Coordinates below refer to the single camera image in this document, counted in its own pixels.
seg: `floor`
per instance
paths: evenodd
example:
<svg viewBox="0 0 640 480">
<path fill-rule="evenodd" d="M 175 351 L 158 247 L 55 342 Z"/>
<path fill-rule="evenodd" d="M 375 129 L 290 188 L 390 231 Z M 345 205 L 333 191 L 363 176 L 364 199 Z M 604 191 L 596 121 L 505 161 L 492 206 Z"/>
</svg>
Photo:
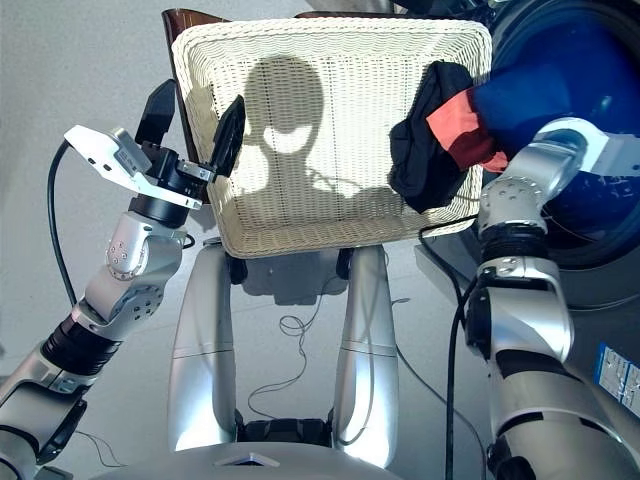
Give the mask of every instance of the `floor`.
<svg viewBox="0 0 640 480">
<path fill-rule="evenodd" d="M 260 0 L 183 1 L 179 6 L 229 19 L 291 17 L 302 11 L 371 7 L 370 2 Z M 148 93 L 170 76 L 160 12 L 167 0 L 126 2 L 2 0 L 0 23 L 0 374 L 10 373 L 40 339 L 68 314 L 51 253 L 46 221 L 45 181 L 63 133 L 76 123 L 101 119 L 135 131 Z M 166 145 L 184 152 L 179 122 Z M 130 194 L 86 168 L 75 154 L 60 168 L 57 209 L 62 248 L 78 292 L 103 262 L 104 248 Z M 190 218 L 200 242 L 216 236 L 210 213 Z M 446 242 L 445 237 L 438 241 Z M 415 368 L 438 391 L 445 387 L 446 344 L 453 295 L 434 287 L 415 264 L 414 240 L 386 245 L 398 343 Z M 187 250 L 170 281 L 165 302 L 134 333 L 87 395 L 89 410 L 80 429 L 107 440 L 124 463 L 162 455 L 166 444 L 166 401 L 170 353 L 180 302 L 197 249 Z M 260 275 L 279 265 L 250 265 L 249 283 L 232 291 L 238 366 L 238 407 L 251 419 L 246 398 L 265 383 L 294 375 L 301 364 L 296 340 L 280 334 L 284 314 L 308 318 L 314 285 L 330 275 L 335 252 L 322 257 L 322 270 L 307 275 L 306 256 L 287 259 L 295 281 L 265 283 Z M 327 295 L 305 348 L 309 367 L 286 393 L 265 395 L 256 405 L 276 416 L 324 417 L 333 383 L 346 293 Z M 483 362 L 458 349 L 457 407 L 489 442 L 487 372 Z M 390 470 L 408 480 L 437 478 L 444 464 L 444 407 L 401 369 L 398 451 Z M 480 456 L 469 432 L 456 425 L 456 478 L 479 477 Z M 72 437 L 53 463 L 89 478 L 105 470 L 95 448 Z"/>
</svg>

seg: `label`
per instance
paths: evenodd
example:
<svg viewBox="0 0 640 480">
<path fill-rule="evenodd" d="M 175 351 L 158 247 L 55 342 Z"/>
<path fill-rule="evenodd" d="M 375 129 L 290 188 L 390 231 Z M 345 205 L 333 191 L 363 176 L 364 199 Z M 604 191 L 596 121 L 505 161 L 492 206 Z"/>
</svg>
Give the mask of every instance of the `label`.
<svg viewBox="0 0 640 480">
<path fill-rule="evenodd" d="M 593 380 L 640 417 L 640 368 L 604 343 L 600 344 Z"/>
</svg>

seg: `black cable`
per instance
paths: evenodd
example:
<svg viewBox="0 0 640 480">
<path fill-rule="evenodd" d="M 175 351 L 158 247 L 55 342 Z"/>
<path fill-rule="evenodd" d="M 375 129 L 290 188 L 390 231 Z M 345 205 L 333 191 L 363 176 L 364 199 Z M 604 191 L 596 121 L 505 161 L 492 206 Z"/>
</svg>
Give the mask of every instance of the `black cable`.
<svg viewBox="0 0 640 480">
<path fill-rule="evenodd" d="M 451 220 L 449 222 L 442 222 L 442 223 L 436 223 L 435 225 L 429 225 L 427 227 L 420 229 L 420 236 L 422 236 L 424 232 L 430 232 L 431 230 L 436 230 L 438 228 L 450 227 L 451 225 L 457 225 L 459 223 L 468 222 L 469 220 L 475 220 L 476 218 L 478 218 L 477 214 L 468 215 L 466 217 L 462 217 L 457 220 Z"/>
<path fill-rule="evenodd" d="M 58 227 L 56 225 L 56 207 L 55 207 L 55 183 L 56 173 L 58 172 L 58 166 L 60 160 L 64 156 L 65 152 L 71 145 L 66 140 L 62 142 L 58 151 L 56 152 L 53 160 L 51 161 L 51 167 L 49 167 L 49 177 L 47 178 L 47 212 L 49 214 L 49 233 L 51 234 L 51 244 L 53 245 L 53 253 L 56 256 L 56 262 L 58 263 L 58 269 L 62 276 L 64 288 L 67 291 L 67 297 L 71 302 L 71 306 L 77 303 L 76 294 L 73 291 L 73 285 L 69 278 L 69 272 L 64 264 L 64 258 L 62 257 L 62 250 L 60 249 L 60 240 L 58 239 Z"/>
<path fill-rule="evenodd" d="M 426 382 L 426 380 L 424 380 L 420 376 L 420 374 L 418 374 L 418 372 L 416 372 L 416 370 L 413 368 L 413 366 L 406 359 L 406 357 L 404 356 L 404 354 L 400 350 L 400 347 L 397 344 L 396 344 L 396 352 L 398 353 L 398 357 L 400 358 L 400 360 L 402 361 L 404 366 L 407 367 L 407 370 L 409 370 L 409 373 L 411 373 L 411 375 L 413 375 L 413 377 L 423 387 L 425 387 L 427 390 L 429 390 L 429 392 L 431 392 L 434 397 L 436 397 L 440 402 L 442 402 L 443 405 L 446 405 L 447 404 L 446 399 L 442 395 L 440 395 L 435 388 L 433 388 L 431 385 L 429 385 Z M 467 417 L 465 417 L 457 409 L 454 408 L 453 409 L 453 413 L 467 427 L 467 429 L 471 432 L 471 434 L 475 438 L 476 443 L 478 444 L 478 447 L 479 447 L 479 450 L 480 450 L 480 459 L 481 459 L 481 462 L 482 462 L 482 471 L 480 473 L 480 478 L 481 478 L 481 480 L 486 480 L 487 479 L 487 457 L 485 456 L 484 445 L 482 444 L 482 439 L 480 438 L 480 434 L 478 433 L 476 428 L 473 426 L 473 424 L 467 419 Z"/>
<path fill-rule="evenodd" d="M 449 225 L 453 225 L 456 223 L 462 223 L 464 221 L 468 221 L 475 218 L 475 216 L 464 217 L 454 222 L 446 222 Z M 439 224 L 435 226 L 429 226 L 422 228 L 418 233 L 418 239 L 420 243 L 424 247 L 427 254 L 438 264 L 438 266 L 442 269 L 442 271 L 449 277 L 451 283 L 453 285 L 457 308 L 456 312 L 453 316 L 453 322 L 451 323 L 451 333 L 449 335 L 449 352 L 447 358 L 447 411 L 446 411 L 446 420 L 445 420 L 445 480 L 453 480 L 453 415 L 454 415 L 454 387 L 455 387 L 455 365 L 456 365 L 456 340 L 458 338 L 458 326 L 460 323 L 464 326 L 466 324 L 465 315 L 464 315 L 464 307 L 469 299 L 469 295 L 471 295 L 471 291 L 476 286 L 477 279 L 474 278 L 469 287 L 464 292 L 464 295 L 461 293 L 460 284 L 458 279 L 456 278 L 456 274 L 454 273 L 451 266 L 440 256 L 438 255 L 428 244 L 426 239 L 424 238 L 424 232 L 428 230 L 433 230 L 435 228 L 439 228 L 442 226 L 448 226 L 446 224 Z"/>
<path fill-rule="evenodd" d="M 449 352 L 447 354 L 447 411 L 446 411 L 446 433 L 445 433 L 445 480 L 453 480 L 453 413 L 454 413 L 454 387 L 456 371 L 456 340 L 458 338 L 458 326 L 460 322 L 465 322 L 464 306 L 469 300 L 472 290 L 475 288 L 478 279 L 476 277 L 462 295 L 458 308 L 453 316 L 451 324 L 451 334 L 449 335 Z"/>
<path fill-rule="evenodd" d="M 183 250 L 186 250 L 187 248 L 191 248 L 191 247 L 193 247 L 193 246 L 196 244 L 196 239 L 195 239 L 195 238 L 193 238 L 193 236 L 191 236 L 191 235 L 189 235 L 189 234 L 187 233 L 186 237 L 187 237 L 187 239 L 189 240 L 189 243 L 185 243 L 185 244 L 182 246 L 182 249 L 183 249 Z"/>
<path fill-rule="evenodd" d="M 303 361 L 302 368 L 300 369 L 297 375 L 289 378 L 288 380 L 284 380 L 282 382 L 277 382 L 277 383 L 269 383 L 267 385 L 258 387 L 253 392 L 251 392 L 249 394 L 249 397 L 247 398 L 247 406 L 249 407 L 249 410 L 251 410 L 253 413 L 269 418 L 271 420 L 275 420 L 276 417 L 274 417 L 273 415 L 269 415 L 268 413 L 265 413 L 256 409 L 251 404 L 251 400 L 257 395 L 262 395 L 262 394 L 271 393 L 271 392 L 278 392 L 280 390 L 284 390 L 285 388 L 292 386 L 306 372 L 308 359 L 307 359 L 307 353 L 303 348 L 305 336 L 309 331 L 309 329 L 313 326 L 313 322 L 318 316 L 318 312 L 320 311 L 320 306 L 322 305 L 322 299 L 324 298 L 324 295 L 327 293 L 326 292 L 327 286 L 331 281 L 336 280 L 337 278 L 338 277 L 331 277 L 324 283 L 324 285 L 322 286 L 322 289 L 320 290 L 320 298 L 318 299 L 318 303 L 316 304 L 316 309 L 313 312 L 313 315 L 311 315 L 311 318 L 307 322 L 303 322 L 299 317 L 295 315 L 283 315 L 282 317 L 280 317 L 280 320 L 278 321 L 278 327 L 280 328 L 280 331 L 287 337 L 298 338 L 298 355 L 302 357 L 302 361 Z M 288 321 L 293 321 L 295 325 L 291 325 L 290 323 L 288 323 Z"/>
<path fill-rule="evenodd" d="M 109 445 L 109 442 L 107 442 L 105 439 L 100 438 L 97 435 L 92 435 L 90 433 L 82 432 L 80 430 L 76 430 L 74 433 L 77 433 L 78 435 L 82 435 L 83 437 L 88 438 L 91 441 L 91 443 L 93 443 L 94 447 L 96 447 L 96 451 L 98 452 L 98 458 L 100 459 L 100 463 L 102 464 L 102 466 L 107 468 L 120 468 L 120 467 L 128 466 L 126 463 L 122 463 L 121 461 L 118 460 L 118 458 L 113 453 L 113 449 L 111 448 L 111 445 Z M 111 455 L 111 458 L 115 462 L 115 465 L 108 464 L 104 461 L 104 458 L 102 457 L 102 451 L 100 450 L 100 446 L 98 445 L 98 442 L 96 440 L 100 440 L 102 443 L 106 445 L 107 449 L 109 450 L 109 454 Z"/>
</svg>

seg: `white wicker basket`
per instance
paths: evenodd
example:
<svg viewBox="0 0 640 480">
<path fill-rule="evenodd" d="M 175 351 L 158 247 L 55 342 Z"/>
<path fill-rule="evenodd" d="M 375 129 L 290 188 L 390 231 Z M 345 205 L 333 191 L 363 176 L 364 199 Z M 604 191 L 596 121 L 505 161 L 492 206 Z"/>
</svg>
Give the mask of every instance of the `white wicker basket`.
<svg viewBox="0 0 640 480">
<path fill-rule="evenodd" d="M 218 118 L 236 95 L 245 98 L 235 169 L 209 189 L 231 255 L 378 244 L 477 213 L 479 167 L 448 207 L 422 215 L 408 207 L 388 185 L 389 132 L 407 116 L 433 61 L 460 63 L 476 83 L 484 81 L 491 37 L 482 25 L 367 18 L 231 22 L 190 28 L 172 48 L 201 161 L 211 156 Z"/>
</svg>

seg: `black cloth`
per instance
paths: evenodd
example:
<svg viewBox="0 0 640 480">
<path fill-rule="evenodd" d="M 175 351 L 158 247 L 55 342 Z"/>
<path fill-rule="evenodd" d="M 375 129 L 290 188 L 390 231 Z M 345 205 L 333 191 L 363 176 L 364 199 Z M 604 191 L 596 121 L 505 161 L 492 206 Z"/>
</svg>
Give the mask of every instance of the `black cloth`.
<svg viewBox="0 0 640 480">
<path fill-rule="evenodd" d="M 417 212 L 449 205 L 466 178 L 466 172 L 460 172 L 451 155 L 438 143 L 427 116 L 472 86 L 471 75 L 464 66 L 432 63 L 409 116 L 391 129 L 393 166 L 389 184 Z"/>
</svg>

